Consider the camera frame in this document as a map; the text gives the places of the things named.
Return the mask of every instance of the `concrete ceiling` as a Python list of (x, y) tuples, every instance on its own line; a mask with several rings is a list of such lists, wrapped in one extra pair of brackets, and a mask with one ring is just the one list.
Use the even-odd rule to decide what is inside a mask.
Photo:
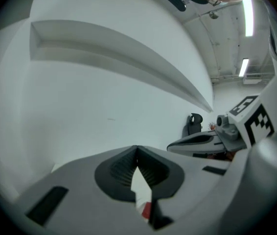
[[(243, 58), (249, 58), (247, 73), (272, 73), (269, 55), (269, 22), (267, 10), (260, 0), (253, 0), (254, 35), (245, 36), (245, 16), (242, 2), (213, 7), (192, 1), (186, 11), (178, 11), (167, 0), (155, 0), (176, 17), (195, 42), (211, 78), (221, 81), (237, 78)], [(219, 18), (208, 15), (217, 11)]]

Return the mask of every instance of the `ceiling light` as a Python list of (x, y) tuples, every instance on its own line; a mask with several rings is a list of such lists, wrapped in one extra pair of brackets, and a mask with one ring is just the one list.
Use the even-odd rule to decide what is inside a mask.
[(246, 68), (247, 68), (247, 65), (248, 65), (248, 62), (249, 62), (248, 58), (244, 58), (243, 59), (243, 63), (242, 63), (242, 67), (241, 67), (241, 71), (240, 71), (239, 77), (243, 77), (244, 76)]
[(243, 0), (245, 12), (245, 36), (251, 37), (254, 32), (254, 13), (252, 0)]

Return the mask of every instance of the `fluorescent light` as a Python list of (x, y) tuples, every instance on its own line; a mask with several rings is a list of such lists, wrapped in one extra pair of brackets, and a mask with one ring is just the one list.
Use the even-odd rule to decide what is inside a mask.
[(241, 67), (241, 71), (240, 71), (239, 77), (243, 77), (244, 76), (245, 71), (247, 69), (248, 62), (249, 62), (248, 58), (243, 59), (243, 63), (242, 63), (242, 67)]
[(245, 12), (245, 36), (251, 37), (254, 32), (254, 13), (252, 0), (243, 0)]

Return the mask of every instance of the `ceiling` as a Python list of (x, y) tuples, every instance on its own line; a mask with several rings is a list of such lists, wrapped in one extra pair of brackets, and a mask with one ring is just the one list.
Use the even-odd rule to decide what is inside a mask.
[[(269, 55), (269, 22), (267, 9), (260, 0), (253, 0), (254, 35), (245, 36), (243, 3), (213, 7), (189, 1), (186, 11), (178, 11), (167, 0), (155, 0), (176, 17), (195, 42), (213, 83), (238, 78), (243, 58), (249, 58), (247, 73), (257, 73), (269, 80), (274, 67)], [(216, 11), (211, 19), (209, 11)]]

